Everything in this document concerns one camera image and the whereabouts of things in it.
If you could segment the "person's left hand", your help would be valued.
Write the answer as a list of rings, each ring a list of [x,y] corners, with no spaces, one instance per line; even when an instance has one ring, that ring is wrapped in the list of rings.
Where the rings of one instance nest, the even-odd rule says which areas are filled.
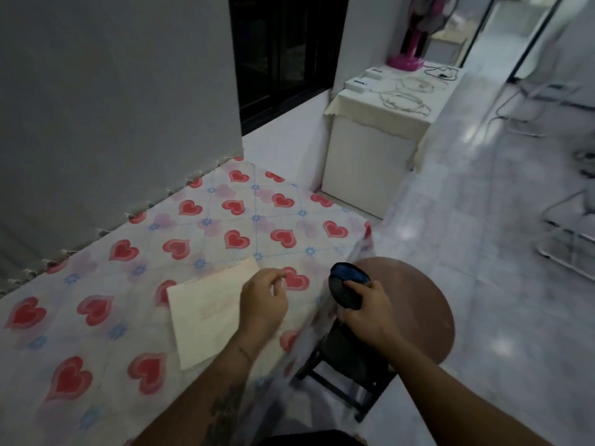
[[[242,287],[238,331],[254,343],[266,344],[281,326],[288,303],[259,302],[259,271]]]

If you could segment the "person's right hand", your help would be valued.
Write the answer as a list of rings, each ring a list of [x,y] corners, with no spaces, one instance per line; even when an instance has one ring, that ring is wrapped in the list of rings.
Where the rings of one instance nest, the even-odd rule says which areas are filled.
[[[382,284],[375,282],[375,292],[362,296],[360,310],[344,309],[342,321],[355,336],[390,360],[395,347],[401,340],[400,332],[394,319],[390,299]]]

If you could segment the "person's right forearm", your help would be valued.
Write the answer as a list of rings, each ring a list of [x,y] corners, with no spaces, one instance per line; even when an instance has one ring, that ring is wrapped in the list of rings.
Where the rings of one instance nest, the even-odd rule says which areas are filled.
[[[381,335],[370,343],[397,371],[437,446],[553,446],[403,338]]]

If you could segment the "person's left forearm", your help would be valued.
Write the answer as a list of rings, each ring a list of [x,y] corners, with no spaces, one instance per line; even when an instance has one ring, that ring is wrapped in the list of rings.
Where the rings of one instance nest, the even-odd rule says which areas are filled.
[[[238,330],[131,446],[230,446],[250,371],[272,334]]]

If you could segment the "round brown stool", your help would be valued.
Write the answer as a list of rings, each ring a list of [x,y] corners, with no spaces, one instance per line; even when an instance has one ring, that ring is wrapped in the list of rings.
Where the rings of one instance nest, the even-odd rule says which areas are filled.
[[[362,297],[344,282],[366,285],[372,280],[382,284],[402,335],[430,360],[441,364],[455,342],[455,321],[439,287],[410,264],[388,257],[336,263],[330,270],[328,287],[339,307],[359,310]],[[315,368],[320,363],[363,388],[363,400],[358,401],[317,373]],[[318,382],[354,409],[355,420],[361,422],[396,376],[379,352],[359,340],[345,323],[335,321],[294,378],[302,381],[308,377]]]

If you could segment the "cream paper envelope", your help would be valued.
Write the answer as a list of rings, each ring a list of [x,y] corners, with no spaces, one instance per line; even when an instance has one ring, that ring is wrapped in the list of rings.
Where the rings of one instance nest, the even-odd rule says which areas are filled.
[[[240,293],[259,266],[253,257],[167,289],[182,371],[216,356],[239,326]]]

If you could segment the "white cabinet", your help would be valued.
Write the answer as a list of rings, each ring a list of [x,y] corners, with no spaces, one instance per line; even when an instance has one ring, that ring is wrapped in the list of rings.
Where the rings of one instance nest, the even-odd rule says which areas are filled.
[[[334,116],[322,192],[383,219],[416,149],[412,140]]]

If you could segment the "heart print tablecloth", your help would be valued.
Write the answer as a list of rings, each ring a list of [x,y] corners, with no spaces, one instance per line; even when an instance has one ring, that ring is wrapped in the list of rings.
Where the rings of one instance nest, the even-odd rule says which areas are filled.
[[[182,365],[168,291],[254,260],[287,273],[289,310],[256,360],[234,442],[336,318],[327,278],[364,217],[234,157],[0,299],[0,446],[128,446],[208,366]]]

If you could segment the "person's dark clothing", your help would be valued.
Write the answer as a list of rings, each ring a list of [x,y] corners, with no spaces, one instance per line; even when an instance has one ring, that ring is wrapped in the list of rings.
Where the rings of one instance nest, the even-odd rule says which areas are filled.
[[[368,446],[358,435],[337,429],[270,436],[257,446]]]

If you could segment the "cream cabinet cloth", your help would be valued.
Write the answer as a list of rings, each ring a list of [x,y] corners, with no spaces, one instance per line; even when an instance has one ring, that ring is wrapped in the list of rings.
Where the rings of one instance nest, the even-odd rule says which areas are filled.
[[[425,63],[415,72],[383,65],[391,75],[375,81],[370,92],[344,88],[331,100],[325,115],[341,116],[417,145],[411,171],[421,172],[427,135],[466,74],[465,69]]]

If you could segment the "white metal chair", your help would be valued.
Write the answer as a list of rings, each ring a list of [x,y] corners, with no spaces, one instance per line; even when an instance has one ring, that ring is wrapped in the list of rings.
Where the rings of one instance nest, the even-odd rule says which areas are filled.
[[[505,123],[505,131],[530,138],[544,138],[548,134],[538,126],[539,119],[549,105],[560,106],[581,88],[581,83],[556,77],[561,63],[562,50],[552,38],[540,51],[534,70],[517,83],[516,92],[506,99],[495,111],[495,120]],[[519,116],[524,104],[537,104],[531,118]]]
[[[548,218],[547,215],[549,212],[561,207],[564,204],[568,204],[577,198],[581,199],[582,201],[582,211],[581,214],[574,219],[572,224],[565,226]],[[550,205],[541,212],[541,220],[550,225],[552,229],[547,232],[544,237],[537,239],[534,242],[533,248],[534,251],[541,257],[544,257],[545,259],[556,263],[562,268],[574,272],[580,277],[595,283],[595,273],[588,272],[580,268],[577,264],[578,256],[580,254],[579,243],[582,241],[595,246],[595,237],[586,234],[581,230],[583,221],[590,216],[595,216],[595,178],[589,179],[586,183],[586,186],[582,190],[577,191],[565,199]],[[556,256],[554,252],[547,251],[544,248],[544,245],[547,242],[553,240],[554,237],[559,237],[561,235],[569,236],[569,243],[566,246],[568,250],[568,258],[566,259]]]

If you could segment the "pink standing fan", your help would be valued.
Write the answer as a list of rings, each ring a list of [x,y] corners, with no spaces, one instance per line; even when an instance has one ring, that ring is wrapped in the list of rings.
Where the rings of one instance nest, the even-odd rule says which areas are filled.
[[[422,37],[427,38],[443,30],[457,4],[458,0],[411,0],[402,51],[390,57],[387,66],[406,72],[421,69],[425,64],[425,60],[418,55]]]

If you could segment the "beige background table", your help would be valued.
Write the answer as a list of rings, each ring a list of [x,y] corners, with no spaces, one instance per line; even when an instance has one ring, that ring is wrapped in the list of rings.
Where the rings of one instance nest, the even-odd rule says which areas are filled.
[[[460,26],[447,26],[429,37],[424,59],[429,62],[461,68],[478,28],[469,20]]]

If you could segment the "black window frame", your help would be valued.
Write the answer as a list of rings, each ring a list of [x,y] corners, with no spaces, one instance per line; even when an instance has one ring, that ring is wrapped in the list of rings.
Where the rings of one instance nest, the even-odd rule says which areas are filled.
[[[331,89],[349,0],[228,0],[242,135]]]

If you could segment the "black door frame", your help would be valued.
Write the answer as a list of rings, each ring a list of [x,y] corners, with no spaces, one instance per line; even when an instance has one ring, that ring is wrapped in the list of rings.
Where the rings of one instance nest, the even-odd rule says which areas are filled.
[[[554,0],[554,2],[548,7],[548,10],[543,17],[542,20],[539,21],[539,24],[535,31],[532,33],[530,41],[527,44],[527,47],[523,51],[522,55],[520,56],[519,60],[511,70],[509,76],[506,79],[507,84],[515,84],[518,81],[517,72],[519,69],[524,65],[524,62],[528,58],[529,54],[532,52],[535,44],[540,39],[540,36],[543,34],[544,30],[547,28],[548,24],[551,22],[552,18],[554,17],[555,13],[559,9],[560,5],[563,3],[564,0]]]

